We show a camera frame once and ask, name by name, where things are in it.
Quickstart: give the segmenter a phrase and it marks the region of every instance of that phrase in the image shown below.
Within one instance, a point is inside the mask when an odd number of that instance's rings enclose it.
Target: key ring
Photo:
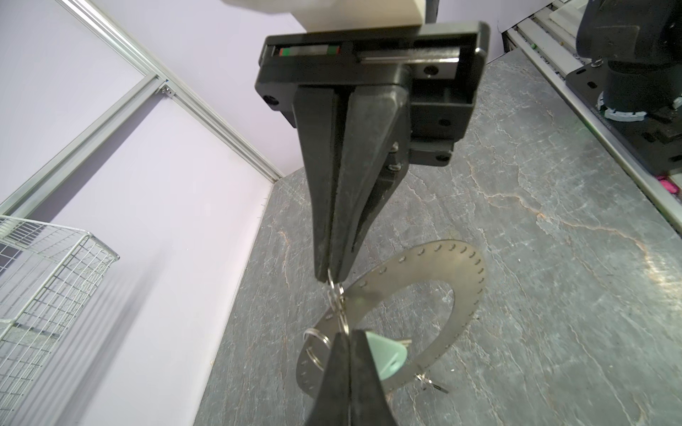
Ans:
[[[329,280],[329,304],[331,310],[336,314],[339,321],[339,328],[341,331],[350,335],[350,327],[348,326],[348,318],[346,318],[346,306],[343,295],[343,286],[335,283],[331,278],[331,271],[327,269],[327,278]]]
[[[327,346],[327,349],[331,350],[331,342],[329,341],[329,338],[327,336],[325,336],[324,334],[322,334],[318,329],[311,328],[311,329],[305,330],[303,332],[303,340],[305,341],[308,338],[308,336],[317,337],[318,339],[320,339],[322,341],[322,343],[325,344],[325,346]],[[306,354],[308,354],[308,357],[310,358],[312,363],[315,364],[316,367],[318,367],[322,371],[325,370],[325,368],[322,366],[322,361],[320,361],[320,358],[318,358],[317,355],[315,355],[315,353],[313,353],[312,346],[308,346],[306,348]]]

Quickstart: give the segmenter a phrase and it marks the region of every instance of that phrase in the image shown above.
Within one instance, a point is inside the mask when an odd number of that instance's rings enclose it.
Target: wire basket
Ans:
[[[0,425],[118,259],[90,232],[0,215]]]

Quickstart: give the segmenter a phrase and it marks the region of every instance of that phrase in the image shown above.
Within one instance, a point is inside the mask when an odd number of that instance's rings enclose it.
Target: table surface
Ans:
[[[303,170],[278,181],[195,425],[301,425],[303,330],[327,309],[313,277]],[[682,425],[682,240],[520,50],[486,69],[444,168],[411,166],[349,282],[437,239],[488,268],[474,320],[429,371],[446,395],[391,395],[400,425]],[[421,283],[366,324],[421,350],[451,294]]]

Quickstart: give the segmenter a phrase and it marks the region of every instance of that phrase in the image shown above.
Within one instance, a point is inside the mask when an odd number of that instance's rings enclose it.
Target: circular metal plate with holes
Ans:
[[[408,360],[397,373],[382,382],[386,393],[414,380],[416,374],[424,373],[459,337],[483,297],[486,280],[483,258],[474,247],[462,241],[433,241],[380,264],[344,292],[346,317],[353,328],[381,301],[411,284],[431,279],[448,283],[452,288],[452,313],[438,337],[421,354]],[[340,328],[331,308],[314,328],[333,341]],[[297,359],[296,381],[303,392],[314,397],[322,380],[322,369],[313,363],[309,352],[324,367],[329,348],[319,338],[308,337]]]

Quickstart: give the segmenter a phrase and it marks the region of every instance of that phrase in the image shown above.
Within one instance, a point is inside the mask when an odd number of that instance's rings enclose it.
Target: pink object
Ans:
[[[677,185],[675,185],[673,182],[670,182],[665,176],[659,176],[656,179],[658,179],[661,185],[663,185],[663,187],[666,188],[671,194],[679,194],[680,189],[677,187]]]

